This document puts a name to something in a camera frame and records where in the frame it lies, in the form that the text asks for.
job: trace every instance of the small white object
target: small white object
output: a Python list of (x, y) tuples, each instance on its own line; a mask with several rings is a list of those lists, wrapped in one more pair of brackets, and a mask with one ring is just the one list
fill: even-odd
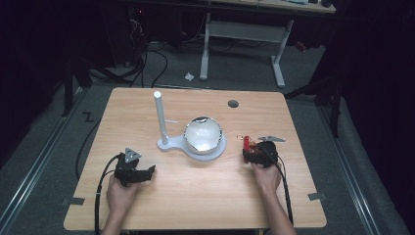
[(165, 122), (169, 122), (169, 123), (178, 123), (179, 121), (177, 120), (170, 120), (170, 119), (166, 119)]
[(191, 75), (189, 72), (187, 72), (187, 74), (184, 76), (185, 79), (192, 81), (193, 78), (195, 78), (193, 75)]

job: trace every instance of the white desk leg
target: white desk leg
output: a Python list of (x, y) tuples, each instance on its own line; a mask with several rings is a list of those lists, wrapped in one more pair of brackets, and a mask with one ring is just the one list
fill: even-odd
[(281, 74), (281, 68), (280, 68), (280, 59), (283, 55), (284, 48), (287, 44), (288, 37), (290, 36), (291, 28), (293, 27), (293, 20), (288, 21), (287, 27), (284, 30), (283, 38), (280, 43), (280, 48), (278, 50), (278, 53), (276, 56), (271, 57), (272, 67), (274, 68), (275, 73), (275, 79), (277, 80), (277, 86), (279, 88), (285, 87), (284, 77), (283, 74)]
[(210, 13), (207, 13), (207, 23), (205, 28), (205, 47), (202, 55), (200, 80), (208, 80), (208, 40), (210, 37)]

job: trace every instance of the white pole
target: white pole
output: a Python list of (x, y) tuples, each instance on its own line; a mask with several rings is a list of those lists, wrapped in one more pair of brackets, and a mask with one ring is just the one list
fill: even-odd
[(166, 145), (168, 144), (168, 140), (167, 140), (167, 131), (165, 130), (164, 109), (162, 108), (162, 100), (161, 100), (160, 91), (155, 92), (155, 101), (156, 101), (157, 117), (159, 118), (161, 139), (162, 139), (162, 143)]

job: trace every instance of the wrist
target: wrist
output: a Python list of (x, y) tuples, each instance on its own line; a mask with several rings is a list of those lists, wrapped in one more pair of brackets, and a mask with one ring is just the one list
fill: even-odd
[(277, 190), (273, 188), (261, 188), (260, 190), (261, 196), (264, 199), (276, 199), (277, 196)]
[(114, 221), (114, 222), (120, 222), (124, 220), (126, 212), (125, 211), (117, 211), (117, 210), (113, 210), (110, 211), (110, 214), (108, 216), (108, 219), (110, 221)]

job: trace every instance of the table top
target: table top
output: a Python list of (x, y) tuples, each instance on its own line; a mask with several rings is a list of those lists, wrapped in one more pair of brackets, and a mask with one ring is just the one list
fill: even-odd
[[(223, 154), (210, 162), (196, 161), (180, 150), (162, 152), (154, 92), (162, 94), (168, 136), (183, 134), (196, 117), (215, 118), (226, 136)], [(236, 100), (238, 108), (228, 101)], [(273, 135), (287, 169), (295, 227), (323, 227), (326, 217), (320, 201), (310, 201), (316, 189), (284, 96), (278, 92), (116, 88), (104, 112), (65, 219), (68, 230), (94, 229), (96, 188), (108, 161), (125, 147), (142, 154), (137, 169), (156, 165), (151, 181), (143, 183), (122, 227), (152, 229), (250, 229), (268, 227), (254, 172), (242, 157), (238, 135)], [(102, 189), (100, 227), (109, 213)], [(277, 190), (283, 208), (284, 188)]]
[(333, 4), (326, 8), (321, 5), (321, 0), (318, 3), (307, 3), (307, 4), (298, 4), (284, 0), (211, 0), (212, 2), (218, 3), (231, 3), (231, 4), (240, 4), (240, 5), (251, 5), (256, 7), (267, 7), (267, 8), (279, 8), (286, 10), (294, 11), (305, 11), (312, 13), (330, 13), (333, 14), (336, 12), (336, 8)]
[(202, 10), (205, 12), (220, 13), (223, 11), (235, 11), (239, 13), (258, 13), (258, 14), (282, 14), (281, 10), (286, 13), (310, 13), (333, 15), (336, 8), (333, 4), (326, 8), (321, 5), (321, 0), (317, 3), (299, 4), (285, 0), (117, 0), (119, 2), (137, 3), (141, 6), (149, 7), (168, 7), (182, 10)]

